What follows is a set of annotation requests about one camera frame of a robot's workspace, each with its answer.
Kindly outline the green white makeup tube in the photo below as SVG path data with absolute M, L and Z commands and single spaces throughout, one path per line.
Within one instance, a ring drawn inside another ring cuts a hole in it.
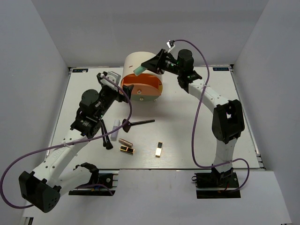
M 139 76 L 141 75 L 143 72 L 145 72 L 147 70 L 146 67 L 143 67 L 143 66 L 139 66 L 138 68 L 136 68 L 133 73 L 135 76 Z

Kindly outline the round beige orange organizer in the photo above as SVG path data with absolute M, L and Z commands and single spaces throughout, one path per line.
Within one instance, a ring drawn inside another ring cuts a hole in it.
M 124 62 L 121 86 L 134 85 L 131 92 L 132 101 L 154 101 L 161 96 L 163 91 L 162 76 L 145 70 L 136 76 L 134 70 L 141 63 L 153 58 L 151 52 L 133 52 L 129 54 Z

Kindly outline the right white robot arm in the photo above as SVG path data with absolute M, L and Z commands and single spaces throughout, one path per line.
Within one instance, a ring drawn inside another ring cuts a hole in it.
M 157 75 L 169 72 L 177 76 L 179 86 L 188 94 L 196 97 L 212 113 L 212 132 L 217 140 L 215 159 L 209 168 L 210 180 L 222 187 L 233 174 L 233 152 L 241 132 L 245 129 L 241 102 L 229 100 L 204 82 L 194 70 L 192 52 L 180 50 L 177 58 L 165 49 L 153 58 L 141 63 L 141 67 Z

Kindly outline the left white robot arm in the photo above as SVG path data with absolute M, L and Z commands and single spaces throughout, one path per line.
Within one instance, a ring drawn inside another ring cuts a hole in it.
M 75 121 L 63 139 L 61 147 L 57 147 L 32 172 L 23 172 L 19 176 L 21 195 L 28 202 L 44 213 L 50 212 L 60 197 L 77 187 L 94 187 L 99 182 L 99 169 L 90 163 L 76 165 L 72 172 L 62 172 L 87 145 L 102 127 L 102 117 L 114 101 L 128 102 L 133 85 L 122 87 L 127 94 L 120 94 L 107 85 L 100 91 L 89 89 L 82 94 Z

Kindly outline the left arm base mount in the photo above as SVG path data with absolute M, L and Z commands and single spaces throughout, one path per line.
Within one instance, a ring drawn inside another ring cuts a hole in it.
M 100 170 L 98 180 L 69 191 L 73 196 L 113 196 L 118 185 L 117 170 Z

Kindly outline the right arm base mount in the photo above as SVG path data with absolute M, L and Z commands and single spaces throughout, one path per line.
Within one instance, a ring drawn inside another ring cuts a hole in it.
M 191 180 L 195 183 L 197 199 L 234 199 L 241 198 L 237 174 L 216 181 L 212 173 L 195 173 Z

